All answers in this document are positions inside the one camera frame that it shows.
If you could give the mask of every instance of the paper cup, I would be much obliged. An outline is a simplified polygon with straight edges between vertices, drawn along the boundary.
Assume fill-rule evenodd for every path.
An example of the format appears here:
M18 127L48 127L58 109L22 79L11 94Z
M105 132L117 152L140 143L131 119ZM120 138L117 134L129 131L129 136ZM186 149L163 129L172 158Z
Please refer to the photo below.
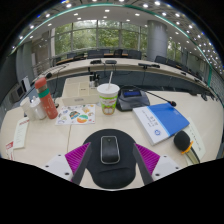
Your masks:
M110 88L108 89L108 85L107 83L98 86L97 91L99 93L103 113L105 115L112 115L115 111L117 94L120 88L115 84L110 84Z

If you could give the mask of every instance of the label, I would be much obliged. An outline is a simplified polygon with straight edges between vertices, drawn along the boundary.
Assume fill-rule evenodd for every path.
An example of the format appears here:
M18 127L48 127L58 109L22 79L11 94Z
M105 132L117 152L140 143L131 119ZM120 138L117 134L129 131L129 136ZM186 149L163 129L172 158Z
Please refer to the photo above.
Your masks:
M117 102L117 95L114 97L102 97L100 96L100 103L102 111L105 115L111 115L115 111Z

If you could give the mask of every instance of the white paper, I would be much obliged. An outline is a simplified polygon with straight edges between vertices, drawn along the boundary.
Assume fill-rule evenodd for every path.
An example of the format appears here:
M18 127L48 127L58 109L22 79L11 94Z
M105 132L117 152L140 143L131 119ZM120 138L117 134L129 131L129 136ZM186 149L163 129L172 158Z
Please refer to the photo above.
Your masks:
M28 117L24 117L18 121L16 126L16 131L14 134L14 141L13 141L14 149L19 149L24 147L28 123L29 123Z
M192 119L189 117L187 118L187 120L190 122L190 124L186 128L184 128L183 131L185 131L188 134L188 136L190 137L190 141L193 141L192 147L194 148L194 151L196 152L199 160L201 160L206 153L205 146ZM187 164L193 165L188 156L187 155L184 156L187 160Z
M55 125L95 124L95 104L62 107Z

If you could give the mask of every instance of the cup lid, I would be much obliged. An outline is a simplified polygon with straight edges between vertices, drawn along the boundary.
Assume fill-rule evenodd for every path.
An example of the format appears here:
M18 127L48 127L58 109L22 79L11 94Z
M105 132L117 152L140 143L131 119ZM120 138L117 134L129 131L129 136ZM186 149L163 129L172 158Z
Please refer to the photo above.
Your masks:
M120 87L115 84L110 84L110 88L108 89L109 83L102 84L97 87L97 91L102 94L114 94L120 90Z

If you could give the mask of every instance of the chair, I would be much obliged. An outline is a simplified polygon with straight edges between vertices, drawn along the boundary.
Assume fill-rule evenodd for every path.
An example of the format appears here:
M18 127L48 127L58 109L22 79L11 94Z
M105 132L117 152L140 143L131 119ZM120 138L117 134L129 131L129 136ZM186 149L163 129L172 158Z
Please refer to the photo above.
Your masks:
M56 66L57 62L61 61L61 57L57 57L53 60L53 66Z
M173 60L168 59L166 64L169 65L169 66L171 66L171 67L176 68L176 62L173 61Z
M121 58L122 57L122 49L117 49L114 51L114 58Z
M77 55L77 53L69 53L69 54L67 54L67 59L74 58L74 56L76 56L76 55Z
M128 58L141 60L142 52L141 51L136 51L136 50L129 50L128 51Z
M122 54L128 54L128 51L129 51L129 50L123 49Z
M155 62L160 63L160 64L164 64L164 65L165 65L165 64L166 64L166 58L157 55L157 56L156 56L156 59L155 59Z
M100 49L100 51L103 51L104 54L110 53L110 49L109 48L107 48L107 49Z
M97 51L97 50L88 51L87 59L103 58L103 57L104 57L104 52L103 51Z
M182 69L182 71L184 71L184 72L188 72L188 67L185 66L185 65L183 65L183 66L181 67L181 69Z

